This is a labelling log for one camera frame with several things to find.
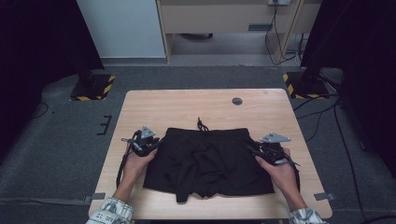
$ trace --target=striped caution tape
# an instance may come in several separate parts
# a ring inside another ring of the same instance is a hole
[[[113,85],[115,78],[116,78],[116,76],[109,77],[106,87],[104,88],[103,93],[101,95],[97,95],[97,96],[81,95],[81,96],[71,97],[70,100],[72,100],[72,101],[104,100],[104,99],[106,99],[108,93],[110,92],[111,86]]]
[[[327,97],[318,94],[297,94],[290,82],[288,74],[283,75],[283,80],[285,81],[286,87],[288,88],[289,95],[291,99],[326,99]]]

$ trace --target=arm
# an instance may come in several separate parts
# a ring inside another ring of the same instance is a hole
[[[157,149],[150,152],[147,157],[139,157],[131,153],[123,168],[122,179],[113,197],[106,199],[101,209],[92,214],[87,224],[113,223],[116,220],[122,223],[131,223],[134,209],[128,204],[134,183],[142,174],[147,164],[154,158]]]
[[[290,155],[288,148],[284,147],[283,149]],[[256,161],[268,172],[274,184],[282,191],[283,196],[288,202],[290,223],[327,223],[321,220],[315,210],[306,206],[303,196],[297,188],[294,170],[288,162],[279,166],[273,166],[258,156],[256,156]]]

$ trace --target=wooden table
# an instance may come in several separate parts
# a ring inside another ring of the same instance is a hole
[[[233,104],[234,97],[239,97],[242,104]],[[290,137],[291,141],[282,146],[290,148],[293,159],[301,164],[301,193],[307,205],[317,209],[322,217],[332,215],[329,202],[314,197],[324,190],[289,97],[281,89],[129,91],[95,192],[111,197],[116,190],[116,176],[126,147],[121,138],[131,138],[143,125],[160,138],[169,127],[198,130],[198,117],[210,130],[248,128],[255,140],[269,132]],[[131,194],[133,219],[266,219],[290,215],[277,187],[275,194],[252,197],[215,195],[202,199],[192,194],[187,203],[177,204],[175,194],[143,189],[144,178],[145,172]],[[93,200],[90,215],[103,202]]]

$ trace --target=sleeve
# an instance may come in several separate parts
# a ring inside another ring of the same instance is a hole
[[[134,209],[116,198],[107,198],[100,210],[94,212],[86,224],[131,224]]]
[[[290,224],[329,224],[321,219],[318,212],[312,208],[303,208],[290,213]]]

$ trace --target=black shorts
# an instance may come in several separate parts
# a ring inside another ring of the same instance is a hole
[[[178,203],[194,192],[203,198],[274,193],[271,176],[248,149],[255,144],[248,129],[169,128],[148,164],[143,187],[175,193]]]

